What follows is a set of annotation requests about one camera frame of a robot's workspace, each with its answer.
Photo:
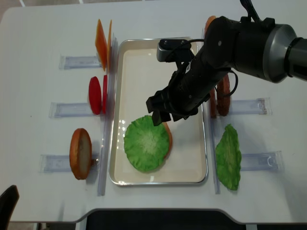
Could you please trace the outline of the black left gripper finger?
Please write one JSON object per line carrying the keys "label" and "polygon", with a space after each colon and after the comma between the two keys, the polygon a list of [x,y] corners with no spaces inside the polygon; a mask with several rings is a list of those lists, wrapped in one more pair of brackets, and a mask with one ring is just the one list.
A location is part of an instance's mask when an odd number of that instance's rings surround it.
{"label": "black left gripper finger", "polygon": [[165,111],[165,104],[167,102],[167,94],[165,90],[160,90],[155,93],[154,96],[151,96],[146,101],[147,110],[149,113],[154,111]]}

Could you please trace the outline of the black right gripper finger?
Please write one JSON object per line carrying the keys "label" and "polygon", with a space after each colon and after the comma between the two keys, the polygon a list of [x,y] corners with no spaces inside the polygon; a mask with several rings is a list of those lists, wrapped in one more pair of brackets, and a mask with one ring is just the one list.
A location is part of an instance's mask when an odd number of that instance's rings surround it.
{"label": "black right gripper finger", "polygon": [[170,114],[163,111],[153,111],[152,121],[154,126],[158,126],[163,122],[168,122],[171,120]]}

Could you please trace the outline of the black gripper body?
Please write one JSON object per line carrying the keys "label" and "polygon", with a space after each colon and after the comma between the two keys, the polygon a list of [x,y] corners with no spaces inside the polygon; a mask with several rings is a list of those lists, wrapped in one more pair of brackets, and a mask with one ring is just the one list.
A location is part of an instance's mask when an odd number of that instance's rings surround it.
{"label": "black gripper body", "polygon": [[198,113],[198,107],[210,98],[209,92],[217,84],[217,69],[201,56],[190,62],[176,62],[178,69],[164,89],[167,94],[165,112],[171,119],[187,119]]}

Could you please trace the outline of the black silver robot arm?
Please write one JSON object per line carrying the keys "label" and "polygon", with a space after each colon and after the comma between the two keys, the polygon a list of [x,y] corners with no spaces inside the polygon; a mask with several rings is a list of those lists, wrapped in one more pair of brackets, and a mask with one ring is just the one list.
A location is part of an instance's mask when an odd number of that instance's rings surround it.
{"label": "black silver robot arm", "polygon": [[187,119],[210,98],[213,89],[231,69],[279,83],[286,77],[307,78],[307,41],[287,24],[273,18],[253,22],[247,17],[226,17],[209,24],[197,54],[191,43],[162,39],[157,47],[160,62],[174,62],[177,70],[168,85],[146,102],[155,126]]}

